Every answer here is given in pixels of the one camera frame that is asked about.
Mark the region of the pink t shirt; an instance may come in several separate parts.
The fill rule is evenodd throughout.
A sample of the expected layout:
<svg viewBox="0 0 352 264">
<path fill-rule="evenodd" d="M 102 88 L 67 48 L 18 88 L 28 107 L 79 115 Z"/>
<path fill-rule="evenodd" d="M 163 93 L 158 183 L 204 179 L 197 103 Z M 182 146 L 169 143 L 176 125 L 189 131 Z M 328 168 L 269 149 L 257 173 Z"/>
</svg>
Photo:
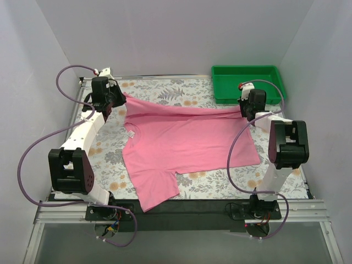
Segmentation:
<svg viewBox="0 0 352 264">
<path fill-rule="evenodd" d="M 177 174 L 260 163 L 237 106 L 163 106 L 131 96 L 125 106 L 122 155 L 144 212 L 179 194 Z"/>
</svg>

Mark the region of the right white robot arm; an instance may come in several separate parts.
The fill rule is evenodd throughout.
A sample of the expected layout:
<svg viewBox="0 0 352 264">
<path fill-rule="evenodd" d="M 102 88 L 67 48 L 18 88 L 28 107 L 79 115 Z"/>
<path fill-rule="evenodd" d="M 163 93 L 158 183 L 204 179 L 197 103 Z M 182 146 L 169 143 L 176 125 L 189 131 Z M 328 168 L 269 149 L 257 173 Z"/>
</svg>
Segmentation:
<svg viewBox="0 0 352 264">
<path fill-rule="evenodd" d="M 267 172 L 250 195 L 249 213 L 254 218 L 264 217 L 276 210 L 278 192 L 293 170 L 309 159 L 306 122 L 290 120 L 266 111 L 266 92 L 254 88 L 253 83 L 239 87 L 241 115 L 252 125 L 269 132 Z"/>
</svg>

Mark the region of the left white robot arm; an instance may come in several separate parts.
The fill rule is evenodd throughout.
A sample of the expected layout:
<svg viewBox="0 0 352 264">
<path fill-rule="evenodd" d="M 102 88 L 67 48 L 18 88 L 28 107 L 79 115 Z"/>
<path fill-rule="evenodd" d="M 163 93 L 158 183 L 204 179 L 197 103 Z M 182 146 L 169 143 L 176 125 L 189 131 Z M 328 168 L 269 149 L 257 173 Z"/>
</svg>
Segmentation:
<svg viewBox="0 0 352 264">
<path fill-rule="evenodd" d="M 117 81 L 106 76 L 93 78 L 91 88 L 92 92 L 84 99 L 80 124 L 59 149 L 50 150 L 49 171 L 53 190 L 100 204 L 99 215 L 110 220 L 116 216 L 117 207 L 109 201 L 110 193 L 95 181 L 89 150 L 112 109 L 124 105 L 126 97 Z"/>
</svg>

